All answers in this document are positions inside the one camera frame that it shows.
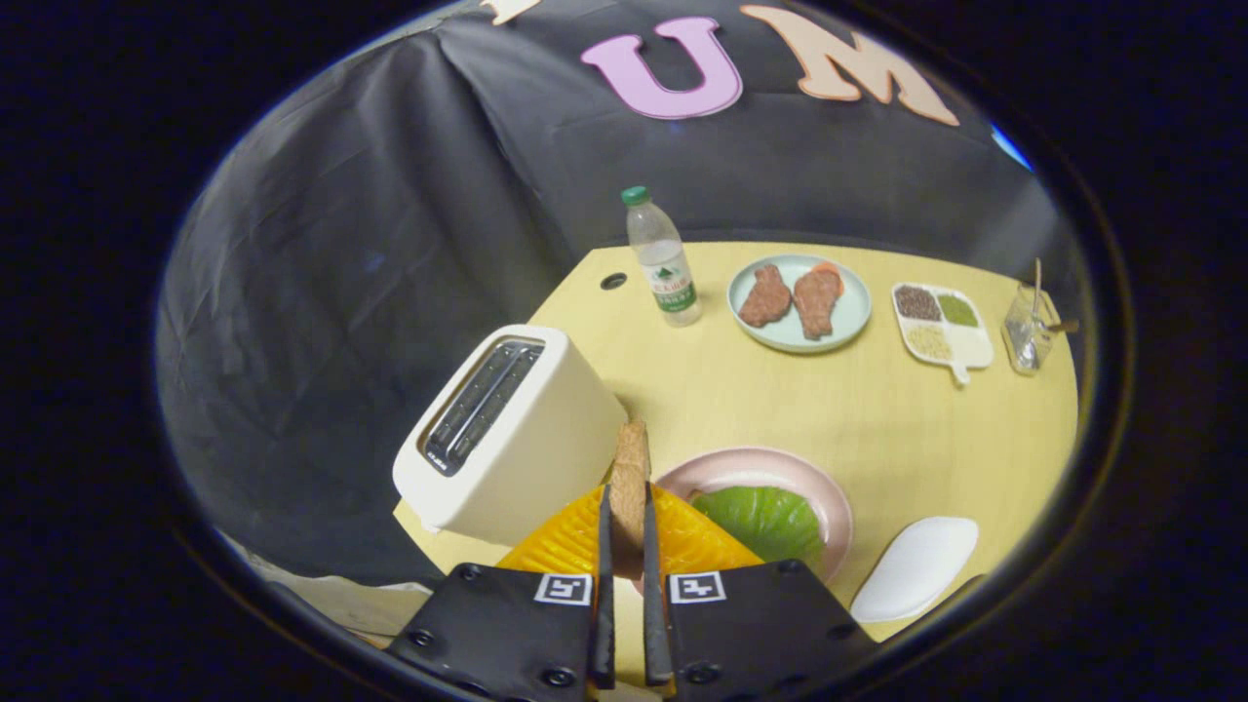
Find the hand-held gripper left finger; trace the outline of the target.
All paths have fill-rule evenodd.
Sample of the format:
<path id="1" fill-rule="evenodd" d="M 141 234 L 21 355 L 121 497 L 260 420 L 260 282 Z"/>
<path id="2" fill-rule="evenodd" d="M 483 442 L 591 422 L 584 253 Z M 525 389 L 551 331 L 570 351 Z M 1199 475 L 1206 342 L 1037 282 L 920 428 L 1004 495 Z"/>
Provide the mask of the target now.
<path id="1" fill-rule="evenodd" d="M 610 488 L 498 565 L 456 565 L 388 652 L 466 700 L 592 701 L 615 686 Z"/>

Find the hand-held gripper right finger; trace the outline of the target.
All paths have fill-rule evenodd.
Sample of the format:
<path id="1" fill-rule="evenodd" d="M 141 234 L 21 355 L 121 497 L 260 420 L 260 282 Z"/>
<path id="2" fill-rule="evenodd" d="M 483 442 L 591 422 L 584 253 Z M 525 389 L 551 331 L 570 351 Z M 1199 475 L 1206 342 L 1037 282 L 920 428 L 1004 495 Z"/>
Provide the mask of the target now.
<path id="1" fill-rule="evenodd" d="M 643 663 L 668 701 L 810 701 L 837 696 L 879 655 L 859 622 L 799 560 L 730 565 L 700 546 L 703 568 L 678 573 L 671 535 L 715 525 L 665 488 L 646 485 Z"/>

